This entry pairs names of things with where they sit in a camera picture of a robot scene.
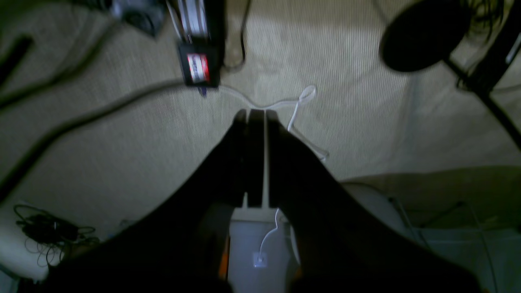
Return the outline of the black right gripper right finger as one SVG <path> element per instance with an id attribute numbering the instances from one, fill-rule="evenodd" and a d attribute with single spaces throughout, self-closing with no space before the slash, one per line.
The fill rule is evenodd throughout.
<path id="1" fill-rule="evenodd" d="M 395 232 L 266 112 L 269 203 L 289 220 L 301 276 L 291 293 L 480 293 L 471 271 Z"/>

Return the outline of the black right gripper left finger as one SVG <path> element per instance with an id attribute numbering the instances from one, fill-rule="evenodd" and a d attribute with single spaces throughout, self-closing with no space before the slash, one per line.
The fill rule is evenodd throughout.
<path id="1" fill-rule="evenodd" d="M 50 293 L 232 293 L 219 276 L 231 216 L 245 193 L 246 110 L 186 182 L 116 237 L 64 260 Z"/>

